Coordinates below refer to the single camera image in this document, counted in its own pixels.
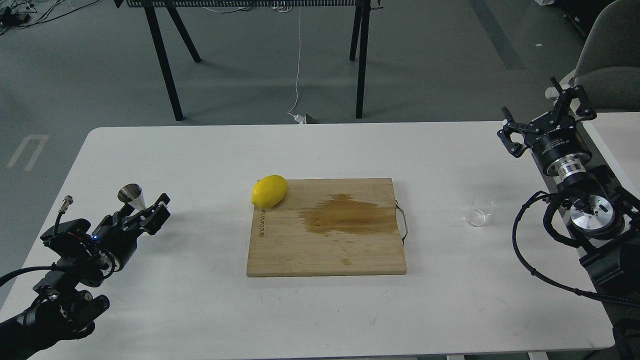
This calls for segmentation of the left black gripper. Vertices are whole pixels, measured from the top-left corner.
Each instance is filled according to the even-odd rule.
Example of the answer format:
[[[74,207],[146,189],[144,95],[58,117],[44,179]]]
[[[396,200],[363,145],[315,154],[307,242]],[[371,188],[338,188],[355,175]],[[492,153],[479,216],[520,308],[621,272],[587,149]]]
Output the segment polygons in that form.
[[[170,217],[167,194],[161,194],[146,208],[142,194],[136,198],[118,194],[118,200],[125,205],[118,212],[106,215],[93,231],[93,243],[112,257],[116,272],[126,266],[137,250],[137,238],[143,232],[155,235]]]

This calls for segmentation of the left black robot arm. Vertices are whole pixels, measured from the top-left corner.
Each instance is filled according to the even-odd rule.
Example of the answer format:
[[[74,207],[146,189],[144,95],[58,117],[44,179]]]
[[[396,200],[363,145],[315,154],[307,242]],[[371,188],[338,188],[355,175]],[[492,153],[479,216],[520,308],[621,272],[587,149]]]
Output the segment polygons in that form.
[[[121,271],[137,250],[138,237],[155,235],[170,217],[169,196],[161,194],[149,207],[141,196],[121,194],[123,207],[105,216],[89,234],[90,223],[79,218],[61,222],[73,199],[66,196],[55,223],[41,235],[42,244],[57,253],[51,265],[16,269],[3,275],[1,284],[28,272],[46,271],[34,285],[31,305],[1,324],[1,358],[27,360],[59,341],[79,340],[91,335],[95,321],[110,307],[105,295],[93,296],[78,285],[100,287]]]

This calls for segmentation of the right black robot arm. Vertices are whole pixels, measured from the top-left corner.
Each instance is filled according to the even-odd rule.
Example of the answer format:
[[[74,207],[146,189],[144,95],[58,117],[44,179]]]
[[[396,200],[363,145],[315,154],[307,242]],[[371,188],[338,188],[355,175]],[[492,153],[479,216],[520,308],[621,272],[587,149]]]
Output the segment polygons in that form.
[[[515,255],[532,276],[549,285],[602,303],[638,308],[639,302],[627,295],[639,292],[639,199],[622,187],[607,164],[587,168],[593,154],[578,124],[595,119],[597,113],[585,89],[561,85],[554,77],[550,81],[557,93],[552,110],[525,124],[515,121],[503,107],[505,120],[497,132],[510,155],[519,158],[531,150],[542,175],[559,179],[555,193],[534,193],[515,216]],[[548,235],[558,243],[583,249],[579,262],[604,293],[560,284],[525,260],[518,247],[517,228],[525,211],[541,200],[547,203],[542,225]]]

